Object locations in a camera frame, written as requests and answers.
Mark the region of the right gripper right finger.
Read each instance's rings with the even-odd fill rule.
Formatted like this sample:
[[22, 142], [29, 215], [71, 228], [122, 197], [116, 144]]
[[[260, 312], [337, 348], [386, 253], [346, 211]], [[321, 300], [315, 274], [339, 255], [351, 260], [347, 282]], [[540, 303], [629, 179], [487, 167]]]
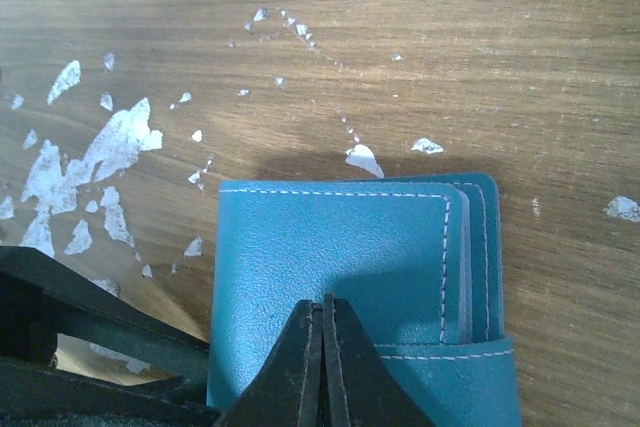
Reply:
[[326, 426], [432, 426], [396, 382], [349, 302], [323, 301], [323, 416]]

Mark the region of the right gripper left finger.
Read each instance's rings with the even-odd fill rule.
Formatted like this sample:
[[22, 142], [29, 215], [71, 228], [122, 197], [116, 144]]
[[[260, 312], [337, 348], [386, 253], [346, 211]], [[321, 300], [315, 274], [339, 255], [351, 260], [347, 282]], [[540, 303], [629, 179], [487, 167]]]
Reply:
[[323, 308], [300, 301], [254, 380], [218, 426], [324, 424]]

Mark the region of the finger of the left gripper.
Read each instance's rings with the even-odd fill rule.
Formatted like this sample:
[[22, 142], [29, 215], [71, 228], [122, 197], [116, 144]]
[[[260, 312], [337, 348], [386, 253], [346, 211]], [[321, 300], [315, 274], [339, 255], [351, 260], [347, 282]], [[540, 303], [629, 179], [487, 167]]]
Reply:
[[1, 273], [26, 285], [56, 332], [206, 385], [208, 343], [137, 310], [37, 249], [3, 246]]
[[174, 377], [133, 386], [14, 359], [1, 361], [3, 426], [213, 426], [220, 411]]

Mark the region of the blue card holder wallet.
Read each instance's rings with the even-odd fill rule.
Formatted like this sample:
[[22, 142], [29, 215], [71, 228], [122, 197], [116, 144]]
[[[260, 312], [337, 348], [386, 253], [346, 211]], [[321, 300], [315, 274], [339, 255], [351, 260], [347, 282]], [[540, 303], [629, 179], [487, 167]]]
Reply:
[[486, 174], [225, 181], [207, 402], [229, 408], [295, 304], [332, 293], [437, 425], [517, 426], [502, 274], [499, 191]]

